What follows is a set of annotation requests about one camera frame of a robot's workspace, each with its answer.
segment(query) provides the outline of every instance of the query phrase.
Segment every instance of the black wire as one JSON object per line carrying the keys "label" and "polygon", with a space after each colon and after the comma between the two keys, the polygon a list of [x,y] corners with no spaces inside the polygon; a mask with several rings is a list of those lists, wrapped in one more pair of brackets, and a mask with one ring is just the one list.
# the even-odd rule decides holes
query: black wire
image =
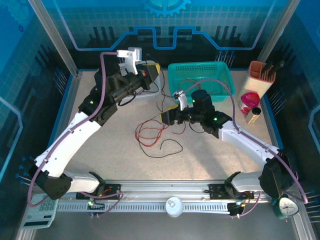
{"label": "black wire", "polygon": [[192,128],[192,126],[191,126],[191,122],[189,122],[189,127],[191,128],[191,130],[192,131],[194,131],[195,133],[197,133],[197,134],[203,134],[205,131],[196,131],[196,130],[194,130],[193,128]]}
{"label": "black wire", "polygon": [[152,83],[156,86],[156,91],[145,91],[145,90],[143,90],[142,92],[143,93],[152,93],[152,94],[155,94],[155,93],[159,92],[158,85],[155,82],[152,82]]}
{"label": "black wire", "polygon": [[99,206],[104,206],[105,207],[104,203],[97,203],[95,198],[93,199],[93,202],[94,202],[95,205],[99,205]]}
{"label": "black wire", "polygon": [[162,144],[164,144],[165,141],[174,141],[176,142],[180,147],[181,147],[181,150],[180,151],[177,151],[177,152],[174,152],[174,153],[169,153],[167,155],[164,155],[164,156],[150,156],[149,154],[147,154],[145,152],[145,150],[143,149],[143,147],[141,146],[141,142],[139,141],[139,138],[138,138],[138,142],[139,142],[139,147],[141,148],[142,152],[149,158],[153,158],[153,159],[162,159],[162,158],[165,158],[167,156],[170,156],[170,155],[175,155],[175,154],[178,154],[178,153],[181,153],[183,150],[184,150],[184,147],[176,140],[173,140],[173,139],[165,139],[161,142],[160,144],[160,150],[162,148]]}
{"label": "black wire", "polygon": [[164,97],[167,97],[167,98],[173,98],[173,96],[169,96],[169,95],[165,94],[164,89],[165,89],[165,85],[166,85],[166,78],[165,78],[165,74],[164,74],[164,71],[163,71],[160,63],[154,57],[150,56],[149,53],[147,53],[146,56],[148,56],[151,60],[153,60],[156,64],[159,64],[159,66],[160,66],[160,71],[161,71],[162,77],[163,77],[163,86],[161,88],[161,95]]}
{"label": "black wire", "polygon": [[137,92],[135,91],[133,97],[132,97],[129,101],[127,101],[127,102],[124,103],[124,104],[121,104],[121,101],[120,101],[120,102],[118,102],[118,106],[119,106],[119,107],[122,107],[122,106],[125,106],[125,105],[131,103],[131,102],[136,98],[136,96],[137,96]]}

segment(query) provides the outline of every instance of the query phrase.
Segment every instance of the yellow object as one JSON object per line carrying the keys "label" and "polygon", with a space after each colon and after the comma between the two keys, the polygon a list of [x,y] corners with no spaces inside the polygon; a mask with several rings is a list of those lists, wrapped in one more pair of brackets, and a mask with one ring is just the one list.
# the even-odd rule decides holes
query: yellow object
{"label": "yellow object", "polygon": [[173,105],[173,106],[169,107],[167,111],[169,111],[169,110],[171,110],[171,109],[175,109],[175,108],[177,108],[177,107],[179,107],[179,104],[176,104],[176,105]]}
{"label": "yellow object", "polygon": [[169,107],[169,108],[168,108],[168,111],[171,110],[171,109],[175,109],[175,108],[177,108],[177,107],[179,107],[179,104],[176,104],[176,105],[173,105],[173,106]]}
{"label": "yellow object", "polygon": [[160,65],[158,63],[145,63],[143,65],[155,65],[158,74],[160,73]]}

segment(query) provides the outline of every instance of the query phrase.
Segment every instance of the cable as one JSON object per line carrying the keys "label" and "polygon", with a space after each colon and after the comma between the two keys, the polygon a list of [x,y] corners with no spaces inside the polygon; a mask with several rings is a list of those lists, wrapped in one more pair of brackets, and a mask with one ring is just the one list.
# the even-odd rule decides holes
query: cable
{"label": "cable", "polygon": [[185,132],[185,130],[186,130],[186,127],[187,127],[186,122],[184,121],[183,123],[184,123],[184,128],[183,128],[183,131],[182,131],[182,132],[180,132],[180,133],[172,132],[172,133],[175,134],[175,135],[181,135],[181,134],[183,134],[183,133]]}
{"label": "cable", "polygon": [[142,90],[143,93],[151,93],[151,94],[156,94],[157,92],[159,92],[159,87],[158,85],[155,83],[155,82],[152,82],[155,86],[156,86],[156,91],[145,91],[145,90]]}
{"label": "cable", "polygon": [[252,212],[252,210],[253,210],[253,209],[255,209],[255,207],[258,205],[258,202],[259,202],[259,200],[260,200],[261,194],[262,194],[262,191],[260,191],[260,193],[259,193],[259,195],[258,195],[258,198],[257,198],[256,202],[254,203],[254,205],[252,206],[252,208],[250,208],[250,210],[249,210],[249,211],[247,211],[247,212],[245,212],[245,213],[242,213],[242,214],[240,214],[239,216],[231,216],[231,219],[233,219],[233,218],[237,218],[237,217],[243,217],[243,216],[245,216],[245,215],[247,215],[247,214],[251,213],[251,212]]}
{"label": "cable", "polygon": [[163,112],[164,112],[164,101],[165,101],[166,97],[167,97],[167,98],[173,98],[173,96],[169,96],[169,95],[166,95],[166,94],[165,94],[164,89],[165,89],[165,85],[166,85],[166,78],[165,78],[165,74],[164,74],[164,71],[163,71],[160,63],[159,63],[156,59],[154,59],[152,56],[150,56],[149,53],[147,53],[146,56],[148,56],[148,57],[149,57],[152,61],[154,61],[156,64],[159,64],[160,71],[161,71],[161,73],[162,73],[163,86],[162,86],[162,88],[161,88],[161,95],[163,96],[163,100],[162,100],[162,102],[161,102],[161,109],[159,108],[157,102],[156,102],[155,104],[156,104],[156,107],[158,108],[158,110],[159,110],[161,113],[163,113]]}
{"label": "cable", "polygon": [[107,76],[106,76],[106,66],[105,66],[105,60],[104,60],[104,55],[117,55],[117,52],[110,52],[110,51],[103,51],[100,53],[100,62],[101,62],[101,70],[102,70],[102,92],[101,92],[101,98],[100,102],[96,108],[96,110],[88,117],[86,117],[84,120],[70,128],[70,131],[67,131],[64,135],[61,136],[61,138],[58,139],[58,141],[52,146],[52,148],[49,150],[48,154],[46,155],[45,159],[43,159],[42,163],[38,167],[38,169],[35,171],[29,189],[28,189],[28,194],[27,194],[27,203],[29,207],[36,207],[42,204],[44,201],[48,199],[49,196],[46,196],[43,200],[36,204],[32,204],[32,190],[35,185],[36,179],[42,170],[42,168],[45,166],[46,163],[48,163],[48,160],[50,159],[52,153],[56,150],[56,148],[60,145],[60,143],[70,134],[72,133],[76,128],[84,124],[85,122],[89,121],[91,118],[93,118],[101,109],[104,100],[105,100],[105,93],[106,93],[106,82],[107,82]]}
{"label": "cable", "polygon": [[288,173],[290,174],[290,176],[292,177],[294,182],[297,184],[297,187],[298,187],[303,199],[301,199],[300,197],[297,197],[295,195],[292,195],[291,193],[288,194],[288,192],[286,192],[286,194],[290,195],[291,197],[295,198],[298,201],[303,202],[304,204],[307,204],[308,203],[308,198],[307,198],[307,195],[306,195],[304,189],[302,188],[301,184],[299,183],[298,179],[296,178],[295,174],[292,172],[290,167],[285,163],[285,161],[280,156],[278,156],[274,151],[272,151],[271,149],[268,149],[267,146],[265,146],[264,144],[260,143],[258,140],[254,139],[253,137],[251,137],[250,135],[246,134],[245,132],[240,131],[239,127],[236,124],[236,104],[235,104],[235,99],[232,96],[229,88],[223,82],[221,82],[221,81],[219,81],[217,79],[214,79],[214,78],[202,79],[202,80],[198,81],[197,83],[195,83],[194,85],[192,85],[191,87],[189,87],[187,90],[185,90],[183,92],[183,94],[189,92],[196,85],[201,84],[201,83],[206,82],[206,81],[217,82],[217,83],[221,84],[226,89],[226,91],[230,95],[231,101],[232,101],[232,107],[233,107],[233,110],[232,110],[232,123],[233,123],[234,128],[238,131],[238,133],[244,135],[247,139],[253,141],[256,144],[258,144],[260,147],[262,147],[263,149],[265,149],[266,151],[271,153],[276,159],[279,160],[279,162],[284,166],[284,168],[288,171]]}
{"label": "cable", "polygon": [[86,193],[84,191],[80,192],[82,195],[85,195],[86,197],[89,197],[89,198],[93,198],[93,199],[108,199],[108,198],[111,198],[111,197],[114,197],[114,196],[118,196],[118,195],[121,195],[118,199],[118,201],[116,201],[116,203],[110,207],[107,211],[101,213],[101,214],[96,214],[96,217],[98,218],[99,216],[102,216],[104,214],[107,214],[108,212],[110,212],[112,209],[114,209],[121,201],[121,199],[124,197],[124,193],[123,192],[118,192],[118,193],[113,193],[113,194],[110,194],[110,195],[106,195],[106,196],[94,196],[94,195],[91,195],[89,193]]}
{"label": "cable", "polygon": [[250,203],[250,193],[248,193],[247,191],[245,191],[244,193],[248,197],[248,203],[247,204],[249,204]]}
{"label": "cable", "polygon": [[[164,156],[151,156],[151,155],[149,155],[149,154],[146,153],[146,151],[143,149],[142,146],[145,146],[145,147],[147,147],[147,148],[153,147],[153,146],[158,142],[158,140],[161,138],[162,132],[169,127],[168,125],[165,125],[164,123],[161,123],[161,122],[159,122],[158,120],[155,120],[154,118],[155,118],[155,116],[154,116],[153,118],[149,119],[149,120],[146,120],[146,121],[140,123],[140,124],[136,127],[136,129],[135,129],[135,131],[134,131],[135,139],[138,141],[139,147],[141,148],[142,152],[143,152],[147,157],[149,157],[149,158],[154,158],[154,159],[161,159],[161,158],[165,158],[165,157],[170,156],[170,155],[175,155],[175,154],[181,153],[181,152],[184,150],[184,148],[182,147],[182,145],[181,145],[178,141],[173,140],[173,139],[165,139],[165,140],[163,140],[163,141],[161,142],[161,144],[160,144],[160,150],[162,149],[162,145],[163,145],[163,143],[164,143],[165,141],[173,141],[173,142],[176,142],[176,143],[181,147],[181,150],[179,150],[179,151],[177,151],[177,152],[174,152],[174,153],[166,154],[166,155],[164,155]],[[157,127],[144,127],[144,128],[143,128],[144,124],[146,124],[146,123],[148,123],[148,122],[151,122],[151,121],[156,122],[156,123],[159,123],[160,125],[162,125],[162,128],[157,128]],[[141,133],[143,130],[146,130],[146,129],[158,130],[159,132],[158,132],[158,134],[157,134],[156,137],[143,137],[143,136],[140,136],[140,133]],[[177,134],[177,135],[183,134],[184,131],[185,131],[185,129],[186,129],[186,127],[184,127],[182,133],[175,133],[175,134]],[[141,142],[140,139],[154,140],[154,142],[151,143],[151,144],[145,144],[145,143]]]}
{"label": "cable", "polygon": [[136,96],[137,96],[137,92],[135,91],[133,97],[129,101],[125,102],[124,104],[121,104],[121,101],[120,101],[120,102],[118,102],[118,106],[122,107],[122,106],[125,106],[125,105],[131,103],[136,98]]}
{"label": "cable", "polygon": [[[181,84],[182,84],[183,82],[191,82],[191,83],[195,84],[195,83],[198,82],[198,80],[197,80],[197,79],[192,79],[192,78],[185,78],[185,79],[183,79],[182,81],[179,82],[179,89],[182,89],[182,88],[181,88]],[[197,85],[195,88],[196,88],[197,90],[202,90],[201,84],[199,84],[199,86]],[[213,93],[215,93],[216,91],[217,91],[217,90],[207,91],[207,93],[208,93],[208,94],[213,94]]]}
{"label": "cable", "polygon": [[165,140],[163,140],[163,141],[161,142],[161,145],[160,145],[160,150],[161,150],[161,148],[162,148],[162,144],[163,144],[165,141],[174,141],[174,142],[176,142],[176,143],[181,147],[181,150],[176,151],[176,152],[174,152],[174,153],[166,154],[166,155],[164,155],[164,156],[150,156],[150,155],[147,154],[147,153],[145,152],[145,150],[142,148],[140,142],[139,142],[139,146],[140,146],[142,152],[143,152],[147,157],[153,158],[153,159],[163,159],[163,158],[165,158],[165,157],[168,157],[168,156],[171,156],[171,155],[175,155],[175,154],[181,153],[181,152],[184,150],[184,147],[183,147],[178,141],[176,141],[176,140],[174,140],[174,139],[165,139]]}
{"label": "cable", "polygon": [[203,130],[203,131],[196,131],[196,130],[194,130],[193,128],[192,128],[192,126],[191,126],[191,122],[189,122],[189,127],[190,127],[190,129],[192,130],[192,131],[194,131],[195,133],[197,133],[197,134],[203,134],[205,131]]}
{"label": "cable", "polygon": [[99,205],[99,206],[104,206],[105,205],[104,203],[98,203],[95,198],[93,199],[93,202],[94,202],[95,205]]}

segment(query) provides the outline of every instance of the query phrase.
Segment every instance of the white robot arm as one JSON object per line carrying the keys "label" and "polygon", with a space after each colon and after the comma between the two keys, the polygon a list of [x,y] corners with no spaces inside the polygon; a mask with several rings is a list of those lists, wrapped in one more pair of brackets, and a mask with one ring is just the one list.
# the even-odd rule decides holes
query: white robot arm
{"label": "white robot arm", "polygon": [[121,75],[116,58],[111,58],[107,64],[103,61],[102,67],[107,65],[107,73],[100,69],[95,74],[96,86],[79,106],[69,126],[32,163],[29,170],[32,179],[53,200],[70,192],[98,196],[104,191],[105,181],[96,173],[75,174],[65,171],[65,168],[84,142],[117,111],[117,103],[128,95],[135,96],[138,88],[150,90],[150,84],[159,75],[158,64],[136,65],[141,61],[141,48],[130,47],[129,50],[118,50],[113,55],[116,54],[127,59],[125,65],[128,74]]}
{"label": "white robot arm", "polygon": [[[74,174],[64,171],[64,169],[84,142],[117,111],[116,103],[128,95],[133,95],[135,90],[140,87],[150,89],[150,84],[159,74],[159,68],[156,64],[141,64],[136,68],[135,62],[139,60],[137,53],[141,56],[139,50],[119,52],[121,57],[134,58],[127,61],[130,65],[128,68],[132,72],[123,77],[119,74],[120,69],[116,62],[110,65],[108,85],[105,89],[102,107],[89,121],[74,128],[98,108],[102,95],[102,76],[101,72],[96,73],[96,87],[84,99],[79,107],[79,112],[76,113],[69,126],[57,140],[35,159],[29,173],[34,176],[38,168],[42,167],[35,182],[51,199],[58,199],[69,192],[87,192],[98,196],[104,191],[105,181],[96,173]],[[192,124],[200,123],[205,132],[234,145],[261,167],[262,171],[236,172],[230,176],[225,181],[225,188],[231,196],[245,191],[264,191],[273,198],[279,198],[292,186],[294,182],[292,177],[270,151],[280,156],[293,169],[292,159],[288,157],[289,155],[254,137],[239,126],[235,127],[231,117],[223,112],[215,111],[211,98],[205,90],[196,90],[191,94],[193,107],[188,107],[188,101],[183,91],[177,91],[175,97],[180,105],[161,114],[163,123],[167,125],[173,125],[175,121],[178,124],[183,121],[189,121]]]}
{"label": "white robot arm", "polygon": [[294,156],[283,152],[276,146],[261,141],[238,126],[233,119],[223,112],[215,110],[210,95],[205,90],[196,90],[191,94],[193,107],[189,107],[183,91],[177,90],[173,96],[179,105],[161,114],[161,120],[167,125],[188,121],[200,123],[206,133],[217,139],[232,144],[248,155],[260,168],[257,172],[236,172],[230,176],[225,185],[229,194],[235,195],[246,191],[264,191],[273,198],[279,198],[292,186],[294,180],[285,167],[275,157],[275,153],[296,171]]}

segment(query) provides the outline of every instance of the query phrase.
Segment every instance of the red cup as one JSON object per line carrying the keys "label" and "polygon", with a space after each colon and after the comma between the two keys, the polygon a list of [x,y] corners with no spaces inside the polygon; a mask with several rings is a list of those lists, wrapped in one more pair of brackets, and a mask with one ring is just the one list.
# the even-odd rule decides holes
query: red cup
{"label": "red cup", "polygon": [[252,109],[259,106],[260,97],[256,92],[248,92],[241,96],[240,111],[247,115]]}

